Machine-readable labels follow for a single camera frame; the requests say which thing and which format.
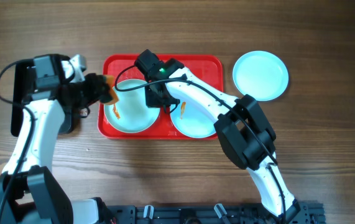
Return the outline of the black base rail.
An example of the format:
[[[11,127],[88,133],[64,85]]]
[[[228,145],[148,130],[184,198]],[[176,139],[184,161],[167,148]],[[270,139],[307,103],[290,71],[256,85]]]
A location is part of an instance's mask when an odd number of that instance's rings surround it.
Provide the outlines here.
[[[133,205],[109,206],[111,223],[125,224],[261,224],[297,223],[326,224],[325,210],[321,203],[294,202],[283,215],[271,214],[261,203],[245,203],[240,206],[192,207],[135,207]]]

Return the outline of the black water tray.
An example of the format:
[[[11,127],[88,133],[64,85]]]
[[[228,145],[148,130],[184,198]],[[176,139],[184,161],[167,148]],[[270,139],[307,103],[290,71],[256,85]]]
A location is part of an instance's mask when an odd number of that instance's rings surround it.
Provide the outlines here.
[[[32,75],[35,74],[35,68],[33,62],[18,63],[15,66],[14,73],[14,90],[13,90],[13,102],[22,103],[23,97],[27,94],[26,88],[33,84]],[[65,120],[62,123],[59,134],[71,133],[78,124],[77,119],[73,118],[73,110],[64,110]],[[23,111],[18,106],[12,107],[11,115],[11,134],[14,137],[18,137],[23,122]]]

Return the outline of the orange green sponge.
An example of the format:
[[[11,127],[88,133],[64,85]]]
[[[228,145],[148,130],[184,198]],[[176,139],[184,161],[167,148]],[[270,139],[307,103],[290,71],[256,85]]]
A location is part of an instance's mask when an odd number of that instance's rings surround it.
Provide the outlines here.
[[[112,75],[103,75],[104,78],[104,93],[100,99],[100,102],[104,105],[113,105],[119,101],[118,95],[114,90],[114,84],[116,78]]]

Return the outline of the red plastic tray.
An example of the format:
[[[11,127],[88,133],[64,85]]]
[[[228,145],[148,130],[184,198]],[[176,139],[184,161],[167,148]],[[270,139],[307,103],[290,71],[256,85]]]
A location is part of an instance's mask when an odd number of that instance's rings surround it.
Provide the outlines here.
[[[103,63],[103,73],[105,75],[118,75],[123,69],[132,65],[137,54],[114,54],[109,56]],[[214,55],[198,54],[158,54],[158,58],[164,62],[174,58],[207,84],[213,88],[223,91],[223,66],[220,60]],[[99,106],[98,130],[109,139],[166,139],[166,140],[188,140],[189,137],[180,133],[172,124],[170,115],[160,112],[155,123],[148,129],[139,133],[123,133],[118,131],[106,119],[104,105]]]

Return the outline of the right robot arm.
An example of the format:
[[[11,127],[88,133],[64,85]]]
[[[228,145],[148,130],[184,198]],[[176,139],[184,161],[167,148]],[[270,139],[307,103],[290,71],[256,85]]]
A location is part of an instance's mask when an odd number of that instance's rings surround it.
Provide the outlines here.
[[[144,88],[151,90],[153,99],[161,98],[167,105],[185,101],[207,116],[223,152],[236,167],[248,171],[270,216],[278,223],[293,220],[300,207],[278,168],[276,133],[253,97],[223,93],[180,61],[171,58],[164,62],[150,50],[139,54],[134,65],[143,74]]]

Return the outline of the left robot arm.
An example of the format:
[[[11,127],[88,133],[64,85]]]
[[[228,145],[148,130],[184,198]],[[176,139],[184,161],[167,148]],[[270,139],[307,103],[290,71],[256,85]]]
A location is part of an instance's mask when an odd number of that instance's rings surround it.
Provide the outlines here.
[[[98,197],[72,202],[52,174],[64,123],[93,103],[115,103],[112,79],[86,72],[82,55],[47,54],[12,63],[13,153],[0,173],[0,223],[112,223]]]

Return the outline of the light blue plate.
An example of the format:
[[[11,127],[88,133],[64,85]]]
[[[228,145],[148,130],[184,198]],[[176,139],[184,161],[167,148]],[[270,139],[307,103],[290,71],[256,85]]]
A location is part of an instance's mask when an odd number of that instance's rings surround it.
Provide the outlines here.
[[[145,102],[145,89],[116,91],[119,101],[104,105],[108,123],[123,133],[139,133],[151,127],[160,114],[159,108],[149,108]]]
[[[261,50],[248,52],[236,61],[233,82],[243,95],[257,101],[271,101],[281,96],[289,83],[288,69],[278,56]]]
[[[175,128],[190,138],[202,139],[216,133],[212,121],[201,111],[184,101],[171,112],[170,118]]]

